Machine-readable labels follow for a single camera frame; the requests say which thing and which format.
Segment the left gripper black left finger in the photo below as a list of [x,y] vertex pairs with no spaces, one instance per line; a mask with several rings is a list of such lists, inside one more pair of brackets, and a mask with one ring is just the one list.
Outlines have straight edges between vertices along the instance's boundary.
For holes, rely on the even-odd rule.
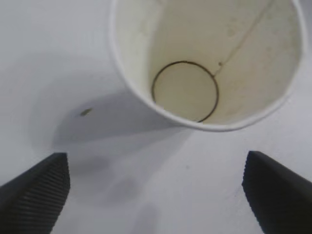
[[66,153],[53,153],[0,188],[2,234],[51,233],[71,188]]

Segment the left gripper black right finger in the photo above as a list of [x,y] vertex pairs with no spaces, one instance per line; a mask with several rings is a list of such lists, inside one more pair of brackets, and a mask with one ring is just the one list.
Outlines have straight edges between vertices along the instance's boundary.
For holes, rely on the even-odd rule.
[[312,183],[259,151],[247,155],[243,191],[265,234],[312,232]]

